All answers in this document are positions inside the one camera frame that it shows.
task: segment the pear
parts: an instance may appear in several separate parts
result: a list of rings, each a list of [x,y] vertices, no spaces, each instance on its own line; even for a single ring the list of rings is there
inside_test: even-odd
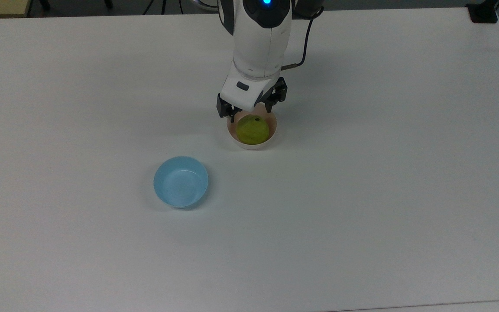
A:
[[[269,125],[261,116],[246,115],[238,121],[236,135],[244,144],[262,144],[269,139]]]

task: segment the blue bowl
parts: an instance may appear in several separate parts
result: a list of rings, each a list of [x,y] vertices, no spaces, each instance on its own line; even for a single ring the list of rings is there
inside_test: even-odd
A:
[[[204,165],[194,158],[178,156],[163,162],[155,172],[155,194],[176,208],[195,204],[205,194],[209,177]]]

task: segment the white bowl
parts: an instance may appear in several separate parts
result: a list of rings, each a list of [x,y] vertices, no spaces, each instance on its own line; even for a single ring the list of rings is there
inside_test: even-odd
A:
[[[240,119],[242,119],[244,116],[246,115],[258,115],[260,117],[262,117],[263,119],[265,119],[265,122],[269,125],[269,138],[267,138],[267,140],[261,144],[244,144],[242,142],[240,142],[240,140],[238,139],[238,136],[236,135],[236,126],[238,126],[238,122],[240,121]],[[226,121],[226,126],[227,126],[227,129],[228,129],[228,133],[230,133],[230,136],[232,137],[232,139],[234,140],[234,142],[240,146],[241,148],[244,148],[244,149],[247,149],[247,150],[259,150],[261,148],[264,148],[265,146],[267,146],[269,144],[269,142],[271,142],[271,138],[275,135],[275,132],[277,131],[277,118],[275,117],[275,113],[271,112],[271,113],[267,113],[267,109],[265,108],[265,105],[263,105],[262,103],[258,103],[257,105],[255,105],[255,108],[253,109],[253,111],[251,112],[247,112],[247,111],[242,111],[242,112],[238,112],[236,113],[236,115],[234,115],[234,122],[231,123],[230,122],[230,118],[227,118],[227,121]]]

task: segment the table surface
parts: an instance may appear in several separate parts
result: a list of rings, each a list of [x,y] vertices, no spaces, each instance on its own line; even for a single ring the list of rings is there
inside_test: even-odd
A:
[[[499,300],[499,23],[324,12],[262,151],[216,113],[232,44],[216,16],[0,20],[0,312]],[[179,155],[210,175],[190,211],[152,191]]]
[[[382,309],[382,312],[499,312],[499,302],[477,302],[438,306],[428,305],[406,308],[388,308]]]
[[[0,0],[1,17],[25,17],[31,0]]]

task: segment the bowl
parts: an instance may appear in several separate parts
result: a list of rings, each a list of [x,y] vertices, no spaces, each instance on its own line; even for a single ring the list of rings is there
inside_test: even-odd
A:
[[[236,135],[236,127],[238,126],[238,122],[240,119],[242,119],[246,115],[258,115],[261,118],[265,119],[265,122],[269,125],[269,137],[267,140],[261,144],[245,144],[240,142],[238,139],[238,136]],[[277,118],[275,116],[275,113],[267,113],[267,109],[265,108],[265,105],[262,103],[258,103],[253,111],[247,112],[246,110],[242,112],[236,113],[234,115],[234,122],[230,122],[230,118],[227,118],[226,121],[226,126],[228,133],[230,133],[230,137],[234,140],[234,142],[240,146],[241,148],[247,149],[247,150],[259,150],[261,148],[265,148],[269,142],[271,141],[271,138],[275,135],[275,132],[277,131]]]
[[[153,179],[155,194],[165,204],[175,208],[195,204],[205,194],[208,183],[204,165],[188,156],[178,156],[163,162]]]

